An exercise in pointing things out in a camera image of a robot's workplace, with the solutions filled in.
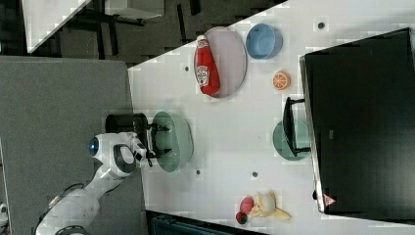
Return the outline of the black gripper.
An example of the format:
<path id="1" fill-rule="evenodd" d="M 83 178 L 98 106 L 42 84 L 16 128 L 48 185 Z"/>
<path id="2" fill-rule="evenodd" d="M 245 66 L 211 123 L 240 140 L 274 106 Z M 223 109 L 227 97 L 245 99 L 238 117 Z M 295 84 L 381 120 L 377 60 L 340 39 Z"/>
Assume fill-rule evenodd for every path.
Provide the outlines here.
<path id="1" fill-rule="evenodd" d="M 154 159 L 155 157 L 161 157 L 169 153 L 172 149 L 157 149 L 156 144 L 156 134 L 157 131 L 169 131 L 170 129 L 164 125 L 159 125 L 156 123 L 145 124 L 143 127 L 144 140 L 143 144 L 146 146 L 147 154 L 146 158 L 148 160 Z"/>

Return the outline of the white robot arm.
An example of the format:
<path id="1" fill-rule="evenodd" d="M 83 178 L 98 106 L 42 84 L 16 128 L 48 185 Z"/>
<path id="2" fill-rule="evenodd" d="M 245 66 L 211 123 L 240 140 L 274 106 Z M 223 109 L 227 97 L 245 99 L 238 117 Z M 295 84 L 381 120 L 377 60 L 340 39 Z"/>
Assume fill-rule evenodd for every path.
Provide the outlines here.
<path id="1" fill-rule="evenodd" d="M 56 196 L 39 217 L 33 235 L 90 235 L 87 228 L 98 214 L 99 200 L 130 176 L 139 161 L 170 152 L 156 144 L 156 135 L 165 131 L 169 128 L 153 123 L 145 128 L 144 141 L 135 132 L 96 135 L 89 143 L 89 154 L 101 165 L 92 180 L 78 189 L 68 187 Z"/>

